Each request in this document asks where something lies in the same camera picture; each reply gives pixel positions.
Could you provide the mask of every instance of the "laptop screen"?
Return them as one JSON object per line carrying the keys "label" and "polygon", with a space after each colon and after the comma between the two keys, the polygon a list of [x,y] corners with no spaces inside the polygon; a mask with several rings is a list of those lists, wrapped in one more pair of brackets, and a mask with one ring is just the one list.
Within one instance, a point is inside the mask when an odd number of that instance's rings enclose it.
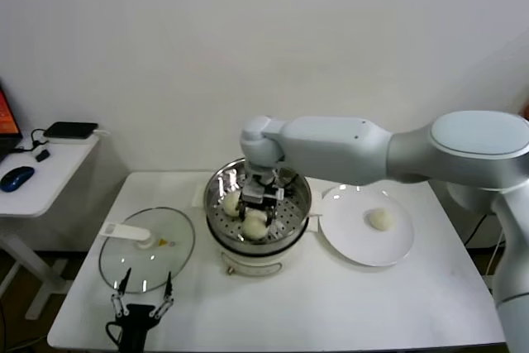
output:
{"label": "laptop screen", "polygon": [[6,96],[0,89],[0,135],[18,134],[19,132],[15,117],[7,105]]}

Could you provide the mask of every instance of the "glass lid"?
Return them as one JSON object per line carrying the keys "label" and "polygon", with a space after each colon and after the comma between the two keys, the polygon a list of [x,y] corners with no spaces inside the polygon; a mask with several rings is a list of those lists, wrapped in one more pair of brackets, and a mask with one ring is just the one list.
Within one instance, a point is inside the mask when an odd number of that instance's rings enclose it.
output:
{"label": "glass lid", "polygon": [[125,225],[150,231],[147,247],[137,241],[108,237],[99,254],[99,271],[105,282],[117,286],[131,268],[127,293],[145,293],[165,285],[167,276],[176,276],[188,262],[195,244],[189,218],[174,208],[148,208],[128,217]]}

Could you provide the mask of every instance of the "computer mouse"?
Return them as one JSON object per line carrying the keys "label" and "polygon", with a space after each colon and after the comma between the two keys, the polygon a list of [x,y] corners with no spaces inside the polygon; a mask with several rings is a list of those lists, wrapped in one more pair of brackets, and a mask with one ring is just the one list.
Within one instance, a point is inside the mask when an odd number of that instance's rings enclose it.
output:
{"label": "computer mouse", "polygon": [[33,167],[27,165],[16,167],[0,179],[0,190],[13,192],[20,188],[34,173],[35,169]]}

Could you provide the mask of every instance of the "pot handle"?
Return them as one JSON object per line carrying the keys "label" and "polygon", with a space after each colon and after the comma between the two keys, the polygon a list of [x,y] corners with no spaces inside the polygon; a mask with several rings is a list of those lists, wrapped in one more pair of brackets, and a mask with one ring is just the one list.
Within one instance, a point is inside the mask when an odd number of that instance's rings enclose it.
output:
{"label": "pot handle", "polygon": [[318,232],[318,223],[320,216],[322,215],[323,205],[322,205],[322,192],[319,192],[315,189],[311,189],[311,207],[308,210],[308,226],[307,230],[313,233]]}
{"label": "pot handle", "polygon": [[191,207],[192,208],[202,208],[203,207],[203,199],[204,199],[204,191],[206,190],[206,183],[205,182],[199,182],[195,186],[195,192],[193,194],[193,198],[191,199]]}

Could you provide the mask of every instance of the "robotic arm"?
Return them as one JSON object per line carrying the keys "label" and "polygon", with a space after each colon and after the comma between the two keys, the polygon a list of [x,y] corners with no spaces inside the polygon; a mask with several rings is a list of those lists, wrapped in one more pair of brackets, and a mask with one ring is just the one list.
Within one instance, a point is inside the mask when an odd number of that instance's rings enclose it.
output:
{"label": "robotic arm", "polygon": [[449,183],[456,201],[498,215],[507,239],[494,299],[509,349],[529,349],[529,122],[489,111],[454,112],[392,134],[357,117],[256,117],[243,128],[247,179],[241,198],[261,203],[273,170],[341,184],[381,179]]}

